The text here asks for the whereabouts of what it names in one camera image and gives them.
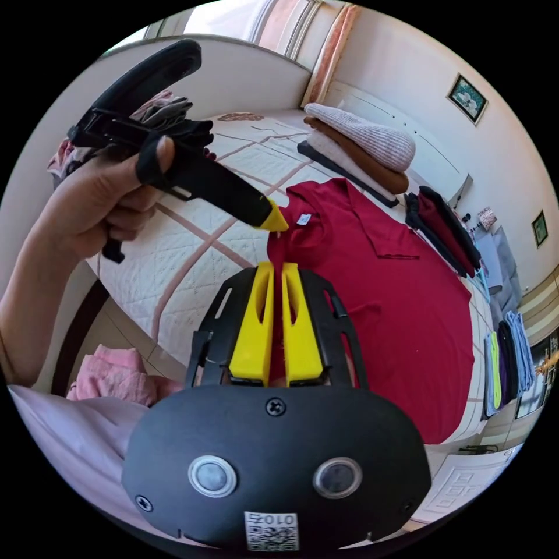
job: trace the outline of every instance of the brown folded sweater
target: brown folded sweater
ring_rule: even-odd
[[[319,119],[306,116],[304,122],[335,141],[363,172],[392,194],[403,194],[408,190],[409,181],[405,173],[398,173],[381,165],[354,141]]]

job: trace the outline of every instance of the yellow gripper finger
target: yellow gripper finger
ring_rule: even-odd
[[[289,225],[287,224],[280,209],[278,208],[278,206],[273,200],[270,200],[268,198],[268,202],[270,202],[272,206],[272,211],[270,212],[270,215],[268,215],[264,223],[262,223],[260,227],[256,227],[256,229],[264,229],[265,231],[270,231],[272,233],[278,231],[280,232],[287,231]]]
[[[297,264],[283,265],[281,289],[285,373],[290,386],[293,382],[318,379],[323,365]]]
[[[261,262],[252,285],[229,371],[238,379],[268,386],[274,324],[274,267]]]

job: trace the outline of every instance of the pink towel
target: pink towel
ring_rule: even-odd
[[[86,355],[70,386],[68,400],[113,396],[121,400],[153,406],[182,390],[170,378],[148,375],[137,349],[109,349],[100,345],[94,355]]]

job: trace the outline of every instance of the qr code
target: qr code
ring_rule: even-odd
[[[297,515],[245,513],[246,544],[249,551],[298,551]]]

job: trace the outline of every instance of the white shirt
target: white shirt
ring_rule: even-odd
[[[175,542],[148,524],[121,485],[132,430],[148,408],[113,397],[77,402],[31,388],[8,390],[39,449],[67,484],[99,509],[123,522]]]

